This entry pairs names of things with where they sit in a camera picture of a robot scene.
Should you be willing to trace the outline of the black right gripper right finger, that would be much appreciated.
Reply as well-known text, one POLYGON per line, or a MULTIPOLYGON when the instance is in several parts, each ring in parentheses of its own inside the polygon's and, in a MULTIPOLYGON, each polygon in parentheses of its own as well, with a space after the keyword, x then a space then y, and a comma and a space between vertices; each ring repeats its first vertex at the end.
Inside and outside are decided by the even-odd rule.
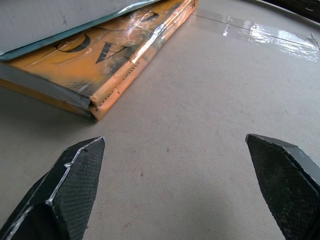
POLYGON ((320 238, 320 167, 297 145, 246 135, 262 196, 287 240, 320 238))

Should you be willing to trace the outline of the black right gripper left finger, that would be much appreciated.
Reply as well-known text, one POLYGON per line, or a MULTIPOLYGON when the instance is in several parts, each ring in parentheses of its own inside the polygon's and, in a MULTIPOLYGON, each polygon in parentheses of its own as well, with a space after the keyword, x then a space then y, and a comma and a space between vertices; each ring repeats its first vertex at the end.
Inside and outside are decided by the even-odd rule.
POLYGON ((81 240, 96 199, 102 136, 68 147, 24 195, 0 229, 2 240, 81 240))

